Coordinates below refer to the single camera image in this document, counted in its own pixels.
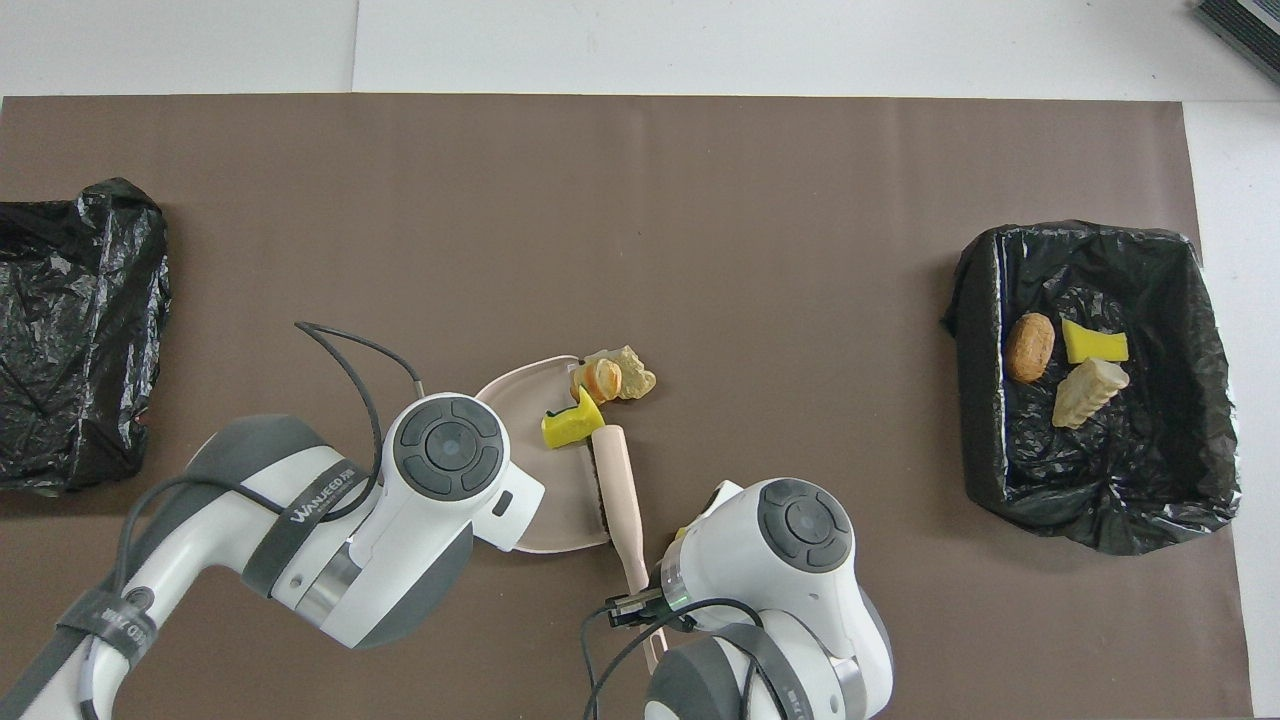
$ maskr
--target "black trash bag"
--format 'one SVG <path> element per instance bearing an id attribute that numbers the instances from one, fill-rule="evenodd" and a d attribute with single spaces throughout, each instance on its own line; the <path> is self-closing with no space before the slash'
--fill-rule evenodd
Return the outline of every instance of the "black trash bag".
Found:
<path id="1" fill-rule="evenodd" d="M 1053 354 L 1005 375 L 1014 323 L 1041 313 Z M 1129 340 L 1130 384 L 1079 429 L 1051 424 L 1061 319 Z M 965 488 L 1042 536 L 1140 555 L 1228 524 L 1240 501 L 1226 356 L 1187 238 L 1082 222 L 1005 225 L 965 249 L 943 324 L 956 338 Z"/>
<path id="2" fill-rule="evenodd" d="M 0 204 L 0 489 L 138 473 L 169 300 L 164 217 L 128 181 Z"/>

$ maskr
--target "gray strap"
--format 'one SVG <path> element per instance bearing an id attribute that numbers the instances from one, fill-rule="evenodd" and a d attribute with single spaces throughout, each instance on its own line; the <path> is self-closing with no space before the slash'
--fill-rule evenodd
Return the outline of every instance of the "gray strap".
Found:
<path id="1" fill-rule="evenodd" d="M 763 628 L 735 623 L 712 634 L 755 659 L 760 666 L 764 685 L 773 693 L 773 698 L 778 702 L 778 710 L 787 720 L 810 720 L 813 717 L 809 693 L 805 692 L 804 684 L 800 683 L 800 678 L 791 667 L 791 662 Z"/>
<path id="2" fill-rule="evenodd" d="M 284 568 L 311 536 L 316 523 L 366 477 L 367 473 L 346 457 L 320 473 L 307 489 L 293 498 L 293 505 L 275 519 L 262 542 L 257 543 L 241 573 L 244 584 L 262 597 L 271 597 L 275 580 L 280 579 Z"/>
<path id="3" fill-rule="evenodd" d="M 146 612 L 123 597 L 97 588 L 87 591 L 58 620 L 70 628 L 102 638 L 120 651 L 133 667 L 156 639 L 156 624 Z"/>

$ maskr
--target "brown table surface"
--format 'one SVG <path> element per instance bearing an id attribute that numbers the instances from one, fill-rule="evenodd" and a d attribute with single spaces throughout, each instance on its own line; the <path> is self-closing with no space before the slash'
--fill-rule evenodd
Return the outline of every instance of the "brown table surface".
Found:
<path id="1" fill-rule="evenodd" d="M 964 245 L 1068 218 L 1197 234 L 1161 102 L 577 96 L 50 97 L 4 102 L 0 199 L 123 176 L 170 223 L 174 305 L 141 477 L 0 496 L 0 685 L 109 566 L 119 520 L 232 418 L 292 413 L 369 460 L 340 370 L 294 319 L 361 332 L 431 389 L 631 343 L 648 556 L 722 479 L 847 507 L 897 662 L 883 717 L 1249 715 L 1229 532 L 1144 557 L 970 503 L 938 325 Z M 1208 249 L 1212 261 L 1212 247 Z M 399 370 L 352 352 L 387 418 Z M 577 623 L 611 547 L 477 546 L 408 639 L 347 651 L 225 570 L 192 588 L 122 719 L 575 717 Z M 630 638 L 599 629 L 600 657 Z M 605 693 L 639 717 L 636 655 Z"/>

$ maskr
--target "white table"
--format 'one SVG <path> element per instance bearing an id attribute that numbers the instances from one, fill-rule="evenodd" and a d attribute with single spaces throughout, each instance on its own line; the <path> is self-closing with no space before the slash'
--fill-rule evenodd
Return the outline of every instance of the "white table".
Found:
<path id="1" fill-rule="evenodd" d="M 10 0 L 0 96 L 575 92 L 1180 100 L 1231 359 L 1254 712 L 1280 715 L 1280 87 L 1181 0 Z"/>

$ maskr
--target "yellow object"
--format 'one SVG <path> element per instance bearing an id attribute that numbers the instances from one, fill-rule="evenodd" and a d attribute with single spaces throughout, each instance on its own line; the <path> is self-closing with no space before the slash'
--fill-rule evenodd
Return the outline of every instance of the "yellow object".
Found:
<path id="1" fill-rule="evenodd" d="M 579 392 L 577 407 L 566 407 L 543 416 L 543 441 L 554 450 L 585 439 L 593 430 L 603 427 L 604 416 L 591 400 L 591 393 Z"/>
<path id="2" fill-rule="evenodd" d="M 1107 334 L 1085 329 L 1062 318 L 1062 342 L 1066 343 L 1066 361 L 1076 365 L 1089 357 L 1124 363 L 1129 359 L 1129 338 L 1124 333 Z"/>

